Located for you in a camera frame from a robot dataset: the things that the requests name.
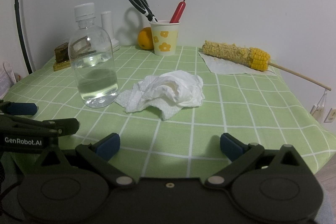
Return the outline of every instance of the eaten corn cob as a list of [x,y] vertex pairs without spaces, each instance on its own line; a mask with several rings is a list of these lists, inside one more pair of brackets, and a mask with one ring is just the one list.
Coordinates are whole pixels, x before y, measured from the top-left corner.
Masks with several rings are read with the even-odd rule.
[[259,48],[238,47],[235,44],[205,41],[202,46],[205,54],[223,58],[260,71],[267,70],[271,56]]

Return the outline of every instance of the scissors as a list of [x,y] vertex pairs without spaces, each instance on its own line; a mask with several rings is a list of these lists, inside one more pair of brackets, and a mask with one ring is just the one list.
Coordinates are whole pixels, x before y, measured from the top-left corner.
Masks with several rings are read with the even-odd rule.
[[156,23],[158,20],[152,13],[152,11],[149,8],[149,5],[146,0],[129,0],[129,2],[145,17],[147,17],[149,22]]

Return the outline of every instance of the green tablecloth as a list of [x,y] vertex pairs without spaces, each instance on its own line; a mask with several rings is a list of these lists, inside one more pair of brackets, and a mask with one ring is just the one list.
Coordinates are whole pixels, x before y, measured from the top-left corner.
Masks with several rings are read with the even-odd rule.
[[[302,107],[278,75],[218,75],[209,72],[196,47],[177,47],[169,57],[151,51],[121,47],[114,53],[120,90],[131,89],[147,75],[174,70],[196,73],[204,81],[201,107],[184,108],[167,121],[148,107],[125,113],[116,103],[105,108],[86,107],[71,68],[53,72],[54,60],[15,84],[5,100],[33,102],[37,120],[75,117],[80,129],[59,139],[62,149],[94,143],[111,132],[121,137],[121,149],[110,163],[134,178],[201,177],[229,164],[219,148],[219,136],[229,132],[244,143],[258,142],[266,149],[284,143],[295,146],[311,170],[317,172],[335,153],[336,137]],[[13,154],[28,172],[36,155]]]

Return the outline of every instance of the orange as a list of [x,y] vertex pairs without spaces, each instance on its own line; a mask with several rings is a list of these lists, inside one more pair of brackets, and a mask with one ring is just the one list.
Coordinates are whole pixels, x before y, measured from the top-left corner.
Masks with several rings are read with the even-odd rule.
[[138,34],[138,44],[144,50],[154,49],[151,27],[143,28]]

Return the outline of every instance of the wooden skewer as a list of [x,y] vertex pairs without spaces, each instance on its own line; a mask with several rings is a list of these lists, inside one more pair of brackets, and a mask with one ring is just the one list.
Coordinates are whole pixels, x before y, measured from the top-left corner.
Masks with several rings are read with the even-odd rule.
[[329,86],[327,86],[327,85],[323,85],[322,83],[317,82],[317,81],[315,81],[314,79],[309,78],[309,77],[307,77],[307,76],[305,76],[305,75],[302,75],[302,74],[300,74],[300,73],[298,73],[298,72],[295,72],[295,71],[293,71],[293,70],[287,69],[287,68],[285,68],[285,67],[283,67],[283,66],[279,66],[279,65],[277,65],[277,64],[270,63],[270,62],[268,63],[268,65],[269,65],[269,66],[272,66],[272,67],[274,67],[274,68],[278,68],[278,69],[280,69],[280,70],[289,72],[289,73],[291,73],[291,74],[293,74],[293,75],[299,76],[300,78],[306,79],[306,80],[308,80],[309,82],[312,82],[312,83],[314,83],[314,84],[316,84],[316,85],[319,85],[319,86],[325,88],[326,90],[331,91],[331,87],[329,87]]

